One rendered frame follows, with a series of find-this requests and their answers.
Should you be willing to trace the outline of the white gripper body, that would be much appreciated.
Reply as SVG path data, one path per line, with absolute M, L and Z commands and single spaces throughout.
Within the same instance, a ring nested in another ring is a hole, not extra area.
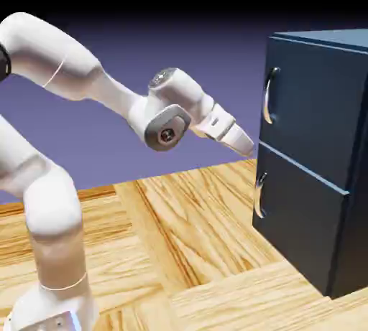
M 237 123 L 230 127 L 221 143 L 244 157 L 251 155 L 254 149 L 254 142 Z

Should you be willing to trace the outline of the dark blue cabinet door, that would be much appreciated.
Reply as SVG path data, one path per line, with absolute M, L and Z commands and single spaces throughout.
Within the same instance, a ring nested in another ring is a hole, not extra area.
M 252 224 L 309 282 L 331 294 L 341 214 L 349 192 L 318 177 L 273 148 L 261 144 L 257 173 L 265 217 Z
M 273 67 L 273 123 L 262 114 L 260 140 L 350 190 L 368 115 L 368 47 L 274 34 L 264 80 Z

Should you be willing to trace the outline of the dark blue cabinet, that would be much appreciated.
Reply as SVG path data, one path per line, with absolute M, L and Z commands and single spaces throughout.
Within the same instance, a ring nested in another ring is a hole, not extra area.
M 252 224 L 320 293 L 368 286 L 368 29 L 269 37 Z

